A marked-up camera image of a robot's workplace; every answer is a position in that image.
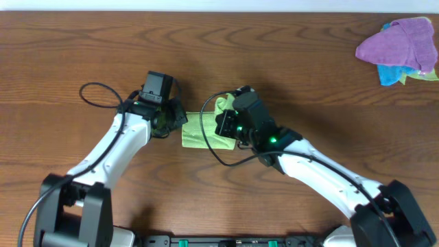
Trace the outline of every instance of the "wooden table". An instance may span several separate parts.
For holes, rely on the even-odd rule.
[[[347,168],[410,187],[439,233],[439,84],[383,87],[355,48],[401,14],[151,12],[0,13],[0,242],[13,246],[42,179],[65,174],[110,127],[113,110],[85,104],[86,82],[123,97],[149,70],[180,80],[187,111],[217,91],[253,86],[280,123]],[[439,16],[428,16],[439,27]],[[90,90],[96,102],[110,93]],[[249,152],[219,152],[238,161]],[[345,217],[301,182],[253,161],[221,166],[153,140],[113,191],[114,223],[143,234],[323,233]],[[34,220],[25,243],[30,246]]]

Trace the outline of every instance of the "blue cloth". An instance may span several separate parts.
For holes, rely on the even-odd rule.
[[[390,23],[383,25],[382,30],[390,27]],[[378,65],[379,81],[382,86],[390,86],[399,81],[403,76],[403,72],[407,75],[417,72],[417,70],[407,66],[385,66]]]

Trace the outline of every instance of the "white wall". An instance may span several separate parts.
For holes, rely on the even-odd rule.
[[[0,0],[0,10],[439,13],[439,0]]]

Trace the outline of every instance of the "black wire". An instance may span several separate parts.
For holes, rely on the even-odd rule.
[[[134,99],[137,95],[139,95],[140,90],[134,90],[129,96],[128,99]]]
[[[90,104],[92,106],[96,106],[96,107],[102,107],[102,108],[117,108],[118,106],[102,106],[99,104],[95,104],[92,103],[90,101],[88,101],[87,99],[84,98],[84,96],[82,96],[82,91],[90,85],[97,85],[97,86],[102,86],[108,90],[110,90],[112,93],[114,93],[117,97],[117,99],[119,100],[120,106],[122,106],[123,104],[123,100],[121,98],[121,96],[112,88],[110,88],[109,86],[102,84],[100,82],[89,82],[87,84],[84,84],[81,86],[80,88],[80,97],[81,99],[83,99],[87,104]],[[64,177],[60,182],[56,183],[54,186],[50,187],[48,190],[46,190],[43,194],[41,194],[40,198],[37,199],[37,201],[35,201],[34,205],[31,207],[31,209],[29,210],[29,212],[27,213],[25,219],[23,220],[23,223],[21,225],[20,228],[20,233],[19,233],[19,239],[18,239],[18,243],[17,246],[21,247],[23,245],[23,238],[24,238],[24,234],[25,234],[25,230],[26,230],[26,226],[30,221],[30,218],[32,217],[32,214],[35,212],[35,210],[38,208],[38,205],[45,199],[47,198],[47,196],[49,196],[52,192],[54,192],[56,189],[61,188],[62,186],[70,183],[71,181],[73,181],[73,179],[82,176],[84,174],[86,174],[87,172],[91,171],[93,168],[96,167],[97,164],[99,164],[99,162],[102,161],[102,159],[107,155],[107,153],[109,153],[109,151],[111,150],[111,148],[116,144],[117,139],[120,137],[120,135],[123,132],[123,127],[125,125],[125,108],[124,107],[120,107],[121,109],[121,114],[122,114],[122,120],[121,120],[121,125],[119,126],[119,129],[115,135],[115,138],[110,142],[110,144],[108,145],[108,147],[102,152],[101,156],[99,156],[97,158],[97,160],[89,165],[86,169],[84,169],[81,172],[78,172],[77,174],[73,175],[73,176],[66,176]]]
[[[387,221],[387,219],[385,218],[385,215],[383,214],[383,212],[379,209],[377,203],[374,201],[374,199],[372,198],[372,196],[370,196],[370,194],[364,189],[363,185],[358,184],[357,182],[355,182],[351,177],[347,176],[345,173],[341,172],[340,170],[330,166],[329,164],[325,163],[324,161],[318,160],[316,158],[314,158],[313,156],[309,156],[306,154],[301,154],[301,153],[297,153],[297,152],[290,152],[290,151],[269,151],[269,152],[261,152],[252,156],[249,156],[241,161],[235,162],[235,163],[225,163],[216,153],[215,151],[212,149],[211,145],[209,144],[209,141],[207,140],[207,136],[206,133],[204,131],[204,126],[203,126],[203,112],[204,112],[204,108],[206,107],[206,105],[214,98],[217,97],[218,95],[223,95],[223,94],[227,94],[227,93],[234,93],[234,91],[222,91],[219,93],[215,93],[214,95],[210,96],[210,98],[208,98],[205,103],[203,104],[203,107],[201,107],[201,111],[200,111],[200,126],[201,126],[201,133],[204,137],[204,141],[206,141],[206,145],[207,148],[209,149],[209,151],[211,151],[211,153],[213,154],[213,156],[222,164],[228,167],[234,167],[237,165],[241,165],[242,163],[245,163],[247,161],[251,161],[254,158],[258,158],[261,156],[265,156],[265,155],[269,155],[269,154],[289,154],[289,155],[294,155],[294,156],[299,156],[302,158],[306,158],[309,159],[311,161],[315,161],[323,166],[325,166],[326,168],[330,169],[331,171],[335,172],[336,174],[338,174],[339,176],[341,176],[342,178],[344,178],[345,180],[347,180],[350,184],[352,184],[355,188],[357,188],[358,191],[360,191],[370,202],[370,204],[372,205],[372,207],[374,208],[374,210],[378,213],[378,216],[381,218],[385,229],[387,230],[387,232],[389,233],[390,237],[392,238],[393,242],[395,243],[396,247],[401,247],[398,238],[396,237],[394,231],[392,230],[392,227],[390,226],[389,221]]]

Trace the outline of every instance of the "cloth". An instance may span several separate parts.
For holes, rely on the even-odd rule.
[[[407,78],[407,76],[414,78],[414,79],[418,79],[418,80],[439,81],[439,78],[436,75],[436,72],[434,71],[434,69],[431,73],[426,73],[426,74],[419,73],[419,71],[416,71],[415,73],[412,73],[412,74],[403,73],[403,75],[399,79],[399,82],[401,82],[402,84],[405,85],[405,79]]]
[[[433,25],[426,18],[399,19],[367,38],[357,47],[355,56],[373,64],[407,66],[430,73],[438,60],[433,33]]]
[[[390,23],[383,25],[381,31],[384,31],[390,27]],[[386,66],[377,65],[379,81],[382,86],[390,86],[398,82],[403,75],[412,74],[418,72],[417,70],[407,66]]]
[[[217,124],[215,117],[223,113],[224,110],[232,110],[232,103],[235,98],[228,94],[227,99],[220,97],[215,102],[215,110],[213,112],[203,112],[203,126],[209,144],[214,149],[233,150],[235,148],[235,139],[221,137],[215,134]],[[187,123],[183,124],[182,146],[185,148],[207,148],[204,141],[200,126],[200,113],[187,113]]]

